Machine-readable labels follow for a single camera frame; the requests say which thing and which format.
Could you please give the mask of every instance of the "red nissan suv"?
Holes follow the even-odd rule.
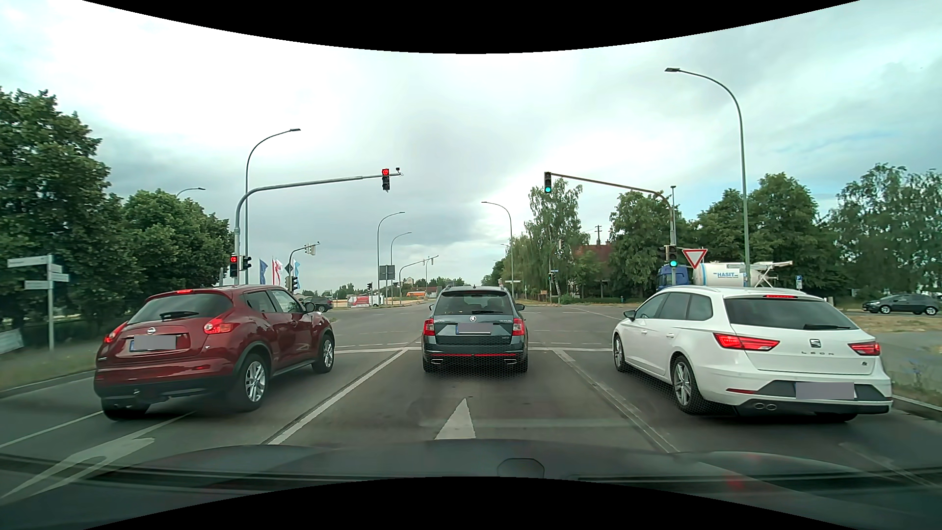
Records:
[[[271,377],[333,368],[330,322],[277,286],[156,294],[105,337],[95,393],[112,420],[139,418],[171,397],[215,394],[234,411],[262,405]]]

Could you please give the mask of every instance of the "rear windshield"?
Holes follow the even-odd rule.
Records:
[[[730,323],[785,329],[857,329],[851,319],[827,302],[788,298],[727,298]]]
[[[436,315],[512,315],[511,297],[506,292],[444,292],[435,302]]]
[[[142,307],[128,323],[175,319],[218,317],[231,309],[233,303],[223,294],[197,292],[154,298]]]

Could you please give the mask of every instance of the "white seat leon station wagon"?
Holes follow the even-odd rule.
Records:
[[[723,404],[846,422],[892,404],[876,338],[799,290],[668,287],[625,311],[612,349],[618,371],[670,383],[689,414]]]

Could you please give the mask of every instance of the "truck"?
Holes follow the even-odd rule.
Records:
[[[772,280],[778,279],[778,276],[771,275],[771,272],[777,268],[792,265],[792,261],[758,261],[751,267],[750,284],[751,287],[774,287]],[[742,262],[718,262],[701,263],[696,269],[691,270],[687,265],[676,267],[676,285],[703,285],[714,287],[745,287],[746,272],[745,264]],[[658,271],[658,290],[671,285],[671,266],[664,265]]]

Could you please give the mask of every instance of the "license plate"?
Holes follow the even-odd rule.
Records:
[[[492,323],[460,323],[455,329],[458,335],[490,335],[494,329]]]
[[[176,337],[176,335],[139,335],[131,339],[131,351],[175,350]]]
[[[795,383],[797,399],[852,400],[855,397],[853,383]]]

